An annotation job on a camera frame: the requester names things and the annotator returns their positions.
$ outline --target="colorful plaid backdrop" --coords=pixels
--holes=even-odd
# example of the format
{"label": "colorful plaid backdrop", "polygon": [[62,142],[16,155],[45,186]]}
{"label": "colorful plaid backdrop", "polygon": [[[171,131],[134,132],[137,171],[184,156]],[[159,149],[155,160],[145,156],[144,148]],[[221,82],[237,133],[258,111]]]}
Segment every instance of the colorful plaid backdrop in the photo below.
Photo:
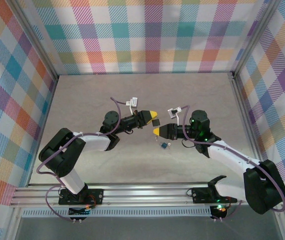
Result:
{"label": "colorful plaid backdrop", "polygon": [[285,181],[285,0],[241,72],[242,93],[260,150]]}
{"label": "colorful plaid backdrop", "polygon": [[261,17],[255,19],[254,5],[263,4],[261,0],[18,2],[57,72],[68,75],[228,72],[256,24],[250,26]]}
{"label": "colorful plaid backdrop", "polygon": [[5,0],[0,0],[0,236],[14,191],[27,180],[54,85]]}
{"label": "colorful plaid backdrop", "polygon": [[247,48],[248,44],[250,43],[252,36],[255,33],[256,27],[258,26],[260,20],[262,19],[262,16],[264,15],[265,10],[268,7],[269,3],[270,3],[270,0],[264,0],[263,1],[263,4],[260,6],[259,12],[257,13],[257,15],[255,17],[255,19],[254,19],[254,21],[253,21],[253,23],[252,23],[252,25],[251,25],[248,33],[247,33],[247,36],[245,37],[245,39],[241,45],[241,48],[240,48],[240,50],[236,56],[235,61],[229,62],[229,64],[232,64],[232,67],[229,68],[231,72],[236,70],[236,67],[239,63],[239,60],[243,56],[245,49]]}

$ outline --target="purple cable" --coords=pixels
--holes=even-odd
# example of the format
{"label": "purple cable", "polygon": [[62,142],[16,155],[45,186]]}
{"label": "purple cable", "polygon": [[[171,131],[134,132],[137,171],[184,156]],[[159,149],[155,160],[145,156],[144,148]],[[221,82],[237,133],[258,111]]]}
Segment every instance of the purple cable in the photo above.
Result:
{"label": "purple cable", "polygon": [[278,213],[281,213],[281,212],[284,212],[285,211],[285,195],[283,193],[283,191],[281,190],[281,188],[278,186],[278,184],[276,183],[276,181],[272,178],[272,176],[269,175],[268,172],[266,172],[261,166],[257,165],[256,163],[250,161],[248,158],[246,158],[245,156],[241,155],[240,153],[236,152],[235,150],[229,148],[229,147],[225,147],[223,145],[220,145],[220,144],[217,144],[217,143],[213,143],[213,142],[202,142],[202,141],[195,141],[195,140],[192,140],[191,138],[188,137],[187,133],[186,133],[186,129],[185,129],[185,122],[186,122],[186,117],[187,117],[187,113],[189,111],[189,108],[190,106],[189,105],[186,105],[186,106],[183,106],[181,109],[186,109],[186,112],[184,113],[184,116],[183,116],[183,121],[182,121],[182,131],[183,131],[183,135],[185,136],[185,138],[189,141],[191,141],[192,143],[194,144],[202,144],[202,145],[211,145],[211,146],[215,146],[215,147],[219,147],[219,148],[222,148],[222,149],[226,149],[228,150],[229,152],[233,153],[234,155],[236,155],[237,157],[245,160],[246,162],[250,163],[251,165],[253,165],[254,167],[258,168],[263,174],[265,174],[265,176],[272,182],[272,184],[275,186],[275,188],[277,189],[280,197],[281,197],[281,200],[282,200],[282,203],[283,203],[283,206],[281,209],[275,209],[275,208],[272,208],[272,210],[274,212],[278,212]]}
{"label": "purple cable", "polygon": [[227,218],[230,218],[231,216],[233,216],[240,208],[240,206],[242,205],[243,201],[240,200],[239,201],[239,204],[237,205],[236,209],[231,213],[229,214],[228,216],[224,217],[223,219],[227,219]]}
{"label": "purple cable", "polygon": [[64,220],[67,220],[67,221],[70,221],[70,222],[73,222],[73,220],[71,220],[70,218],[68,217],[65,217],[65,216],[62,216],[60,215],[58,212],[56,212],[49,204],[48,202],[48,194],[50,191],[52,191],[54,188],[57,188],[57,187],[61,187],[61,186],[65,186],[65,184],[60,180],[60,178],[54,174],[53,172],[50,172],[50,171],[40,171],[40,169],[46,164],[48,163],[50,160],[52,160],[54,157],[56,157],[59,153],[61,153],[65,148],[67,148],[76,138],[79,138],[79,137],[82,137],[82,136],[106,136],[106,135],[109,135],[109,134],[112,134],[114,131],[116,131],[116,129],[119,127],[119,124],[121,123],[121,118],[122,118],[122,113],[121,113],[121,108],[119,106],[119,104],[123,104],[123,105],[126,105],[126,103],[124,102],[121,102],[121,101],[116,101],[113,97],[110,98],[111,100],[114,101],[114,103],[116,104],[117,106],[117,109],[118,109],[118,115],[119,115],[119,118],[118,118],[118,122],[116,124],[116,126],[109,132],[107,133],[102,133],[102,134],[97,134],[97,133],[84,133],[84,134],[78,134],[76,136],[74,136],[73,138],[71,138],[64,146],[62,146],[58,151],[56,151],[53,155],[51,155],[50,157],[48,157],[45,161],[43,161],[36,169],[36,172],[38,174],[49,174],[49,175],[52,175],[54,176],[58,182],[60,184],[57,184],[57,185],[54,185],[52,186],[51,188],[48,189],[48,191],[46,192],[45,196],[44,196],[44,200],[46,202],[46,205],[48,206],[48,208],[50,208],[50,210],[58,217],[64,219]]}
{"label": "purple cable", "polygon": [[47,198],[48,198],[49,192],[52,191],[54,188],[60,188],[60,187],[61,187],[61,185],[60,185],[60,184],[57,184],[57,185],[54,185],[54,186],[52,186],[51,188],[49,188],[48,191],[46,192],[46,194],[44,195],[44,200],[45,200],[45,202],[46,202],[48,208],[50,208],[50,210],[51,210],[56,216],[60,217],[61,219],[64,219],[64,220],[73,222],[73,220],[71,220],[70,218],[65,217],[65,216],[62,216],[62,215],[60,215],[58,212],[56,212],[56,211],[50,206],[50,204],[49,204],[49,202],[48,202],[48,199],[47,199]]}
{"label": "purple cable", "polygon": [[120,102],[120,101],[116,101],[113,97],[110,98],[111,100],[114,101],[114,103],[116,104],[117,108],[118,108],[118,114],[119,114],[119,118],[118,118],[118,122],[117,125],[114,127],[113,130],[107,132],[107,133],[102,133],[102,134],[97,134],[97,133],[84,133],[84,134],[78,134],[76,136],[74,136],[73,138],[71,138],[64,146],[62,146],[58,151],[56,151],[53,155],[51,155],[50,157],[48,157],[45,161],[43,161],[36,169],[36,172],[38,174],[49,174],[52,175],[54,177],[57,178],[57,180],[60,182],[60,184],[64,185],[63,182],[59,179],[59,177],[54,174],[53,172],[50,171],[40,171],[40,169],[46,164],[48,163],[50,160],[52,160],[54,157],[56,157],[59,153],[61,153],[65,148],[67,148],[75,139],[82,137],[82,136],[106,136],[109,134],[112,134],[114,131],[116,131],[116,129],[118,128],[119,124],[121,123],[121,108],[119,107],[119,104],[125,104],[124,102]]}

